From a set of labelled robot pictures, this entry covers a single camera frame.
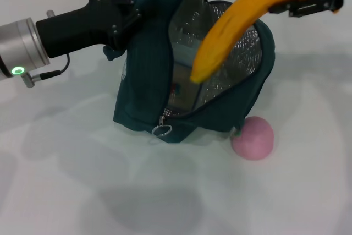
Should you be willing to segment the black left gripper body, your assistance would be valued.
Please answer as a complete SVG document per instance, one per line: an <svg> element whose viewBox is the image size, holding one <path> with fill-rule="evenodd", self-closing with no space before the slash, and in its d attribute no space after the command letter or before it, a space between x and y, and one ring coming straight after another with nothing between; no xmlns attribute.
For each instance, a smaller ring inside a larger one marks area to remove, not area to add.
<svg viewBox="0 0 352 235"><path fill-rule="evenodd" d="M93 45L124 51L134 25L133 0L89 0L80 9L36 22L49 58Z"/></svg>

